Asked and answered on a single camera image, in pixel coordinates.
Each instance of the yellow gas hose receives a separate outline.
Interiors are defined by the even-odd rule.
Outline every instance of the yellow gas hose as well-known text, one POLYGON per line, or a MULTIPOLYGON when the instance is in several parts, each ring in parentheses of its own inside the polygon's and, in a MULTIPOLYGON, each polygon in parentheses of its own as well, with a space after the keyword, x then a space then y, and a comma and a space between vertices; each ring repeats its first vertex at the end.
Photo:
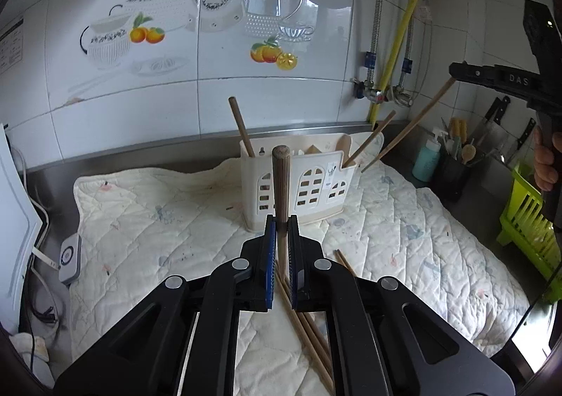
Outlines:
MULTIPOLYGON (((383 92, 386 90, 387 85, 392 77, 392 72, 394 71, 396 60, 398 59, 398 53, 400 52, 400 47, 402 46, 404 36, 406 35, 406 31, 408 30, 408 24, 410 23, 410 19, 414 14, 414 10, 417 4, 418 4, 418 0, 408 1, 406 12, 402 17, 402 21, 400 22, 400 25, 398 26, 398 31, 396 32, 394 43, 392 44, 390 57, 388 58, 386 68, 384 69, 384 73, 378 87, 378 89, 383 92)), ((375 127, 375 122, 377 121, 377 114, 379 112, 379 107, 380 104, 371 103, 371 108, 369 111, 369 122, 371 123, 371 128, 375 127)))

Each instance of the wooden spoon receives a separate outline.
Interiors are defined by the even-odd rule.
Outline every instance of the wooden spoon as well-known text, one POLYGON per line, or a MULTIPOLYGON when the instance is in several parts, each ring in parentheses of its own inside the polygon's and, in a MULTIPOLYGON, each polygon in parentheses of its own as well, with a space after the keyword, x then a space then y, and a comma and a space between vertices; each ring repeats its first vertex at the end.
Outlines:
POLYGON ((466 146, 463 147, 460 156, 463 159, 463 164, 467 164, 476 156, 476 147, 474 147, 472 144, 466 144, 466 146))

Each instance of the quilted mat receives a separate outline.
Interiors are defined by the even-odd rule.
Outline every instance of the quilted mat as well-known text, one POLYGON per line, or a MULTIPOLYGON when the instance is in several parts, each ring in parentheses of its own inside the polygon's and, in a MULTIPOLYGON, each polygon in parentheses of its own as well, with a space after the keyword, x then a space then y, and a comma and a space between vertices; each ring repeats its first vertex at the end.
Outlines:
MULTIPOLYGON (((352 149, 364 138, 354 135, 352 149)), ((202 277, 239 255, 255 236, 243 227, 240 178, 239 159, 229 159, 195 174, 148 168, 77 179, 82 252, 70 287, 73 359, 164 278, 202 277)), ((356 170, 342 213, 300 231, 321 242, 328 258, 341 249, 363 278, 398 278, 488 356, 527 309, 505 265, 431 190, 415 189, 381 161, 356 170)), ((322 315, 315 320, 325 331, 322 315)), ((241 313, 235 394, 327 394, 279 297, 267 314, 241 313)))

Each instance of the human hand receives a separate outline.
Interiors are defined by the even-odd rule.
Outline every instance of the human hand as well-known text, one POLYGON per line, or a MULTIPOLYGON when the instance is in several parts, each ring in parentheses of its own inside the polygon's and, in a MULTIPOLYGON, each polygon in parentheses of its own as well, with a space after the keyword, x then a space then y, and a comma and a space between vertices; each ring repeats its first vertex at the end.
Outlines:
MULTIPOLYGON (((558 172, 551 166, 554 163, 554 153, 542 144, 542 132, 535 128, 535 182, 544 191, 553 189, 558 181, 558 172)), ((553 134, 553 146, 558 152, 562 152, 562 133, 553 134)))

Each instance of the white appliance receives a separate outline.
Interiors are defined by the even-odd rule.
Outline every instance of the white appliance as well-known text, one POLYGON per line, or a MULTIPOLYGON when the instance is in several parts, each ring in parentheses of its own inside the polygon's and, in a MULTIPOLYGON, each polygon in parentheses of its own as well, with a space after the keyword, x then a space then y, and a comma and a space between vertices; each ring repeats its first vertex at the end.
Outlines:
POLYGON ((13 164, 3 128, 0 124, 0 321, 15 334, 27 262, 42 222, 13 164))

